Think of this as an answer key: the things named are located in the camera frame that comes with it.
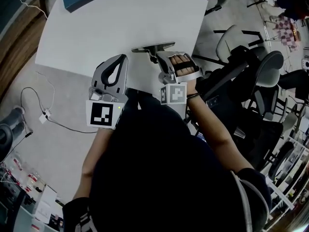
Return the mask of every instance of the red and white checkered fabric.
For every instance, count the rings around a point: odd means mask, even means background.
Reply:
[[[274,31],[277,32],[279,39],[283,45],[287,45],[290,48],[290,51],[293,52],[298,49],[297,43],[295,41],[292,24],[294,20],[287,18],[285,16],[279,17],[279,20],[276,21],[276,26]]]

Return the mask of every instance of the desk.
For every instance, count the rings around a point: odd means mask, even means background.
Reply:
[[[56,0],[41,36],[36,63],[93,76],[108,58],[129,58],[126,86],[159,95],[160,68],[134,47],[175,41],[192,54],[207,0],[94,0],[69,13]]]

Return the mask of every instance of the dark clothing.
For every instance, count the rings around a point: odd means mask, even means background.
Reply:
[[[295,21],[309,15],[309,0],[277,0],[277,4],[285,9],[284,16]]]
[[[65,232],[74,231],[84,214],[91,215],[97,231],[246,231],[235,177],[209,146],[155,98],[145,93],[128,97],[95,167],[89,199],[73,200],[63,208]],[[238,177],[255,186],[270,208],[263,175],[243,169]],[[260,199],[254,194],[248,199],[250,207],[263,214]]]

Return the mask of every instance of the tile floor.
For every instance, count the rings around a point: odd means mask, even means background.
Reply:
[[[48,0],[49,10],[54,2],[55,0]],[[268,20],[271,14],[280,14],[282,10],[269,6],[263,6],[265,8],[262,8],[261,5],[247,8],[247,5],[252,2],[254,1],[230,0],[220,11],[207,15],[203,20],[194,53],[217,59],[215,48],[221,35],[214,34],[213,30],[228,29],[233,24],[240,26],[242,30],[259,31],[265,37],[263,21]],[[215,3],[216,0],[209,0],[208,8]],[[279,50],[282,52],[285,59],[284,68],[288,71],[301,68],[301,59],[304,56],[303,47],[308,45],[307,29],[302,28],[300,22],[297,25],[302,36],[298,51],[290,53],[280,42],[271,43],[272,51]],[[268,25],[267,30],[271,37],[273,35],[272,25]],[[253,38],[249,36],[248,41],[253,41]],[[81,131],[91,131],[91,128],[86,126],[84,116],[84,101],[88,98],[91,78],[39,66],[34,63],[34,59],[35,56],[29,60],[11,85],[0,105],[0,117],[7,115],[14,105],[20,103],[20,92],[22,88],[28,86],[38,91],[45,107],[50,106],[53,88],[44,76],[39,75],[38,77],[35,73],[38,70],[46,75],[56,88],[55,100],[51,109],[54,120]],[[205,70],[214,70],[221,67],[209,62],[199,60],[197,62]],[[68,131],[49,122],[42,125],[39,121],[41,113],[37,98],[29,90],[26,90],[23,94],[23,104],[26,110],[26,121],[34,130],[34,134],[24,140],[16,148],[16,151],[58,192],[59,197],[64,202],[68,202],[79,184],[81,165],[94,135]]]

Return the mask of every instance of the power adapter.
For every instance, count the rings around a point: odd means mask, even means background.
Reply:
[[[45,123],[45,121],[51,116],[51,113],[49,112],[48,109],[43,112],[43,114],[39,117],[39,120],[42,124]]]

